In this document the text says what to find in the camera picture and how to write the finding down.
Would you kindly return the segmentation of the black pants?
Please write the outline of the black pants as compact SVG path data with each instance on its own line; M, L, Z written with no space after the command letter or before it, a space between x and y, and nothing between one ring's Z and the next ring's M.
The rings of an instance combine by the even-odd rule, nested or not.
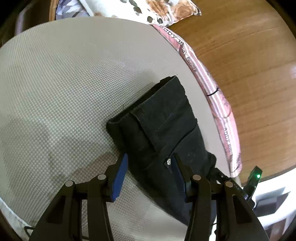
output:
M179 79L162 79L111 118L106 129L118 150L127 154L130 172L145 192L161 209L187 225L192 206L180 195L168 159L178 154L195 174L208 177L216 157L205 148Z

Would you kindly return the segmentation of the pink striped baby pillow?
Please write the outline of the pink striped baby pillow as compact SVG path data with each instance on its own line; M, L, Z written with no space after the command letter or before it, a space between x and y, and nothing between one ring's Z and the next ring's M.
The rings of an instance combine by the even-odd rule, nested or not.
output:
M223 91L184 39L166 27L156 24L152 24L152 27L171 44L193 73L211 109L226 154L230 176L239 176L242 161L238 130L231 105Z

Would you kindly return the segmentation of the grey woven bed mat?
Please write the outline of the grey woven bed mat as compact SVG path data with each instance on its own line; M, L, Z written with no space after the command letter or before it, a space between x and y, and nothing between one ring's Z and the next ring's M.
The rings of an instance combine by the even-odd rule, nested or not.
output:
M63 19L1 47L1 212L22 240L66 181L89 181L116 162L107 121L168 76L180 80L206 149L229 174L200 85L154 27Z

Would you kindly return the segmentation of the wooden headboard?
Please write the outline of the wooden headboard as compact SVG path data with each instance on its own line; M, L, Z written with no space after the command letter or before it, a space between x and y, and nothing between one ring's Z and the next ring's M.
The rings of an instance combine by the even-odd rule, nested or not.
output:
M295 37L266 1L197 1L200 16L171 26L232 107L242 158L268 177L295 165Z

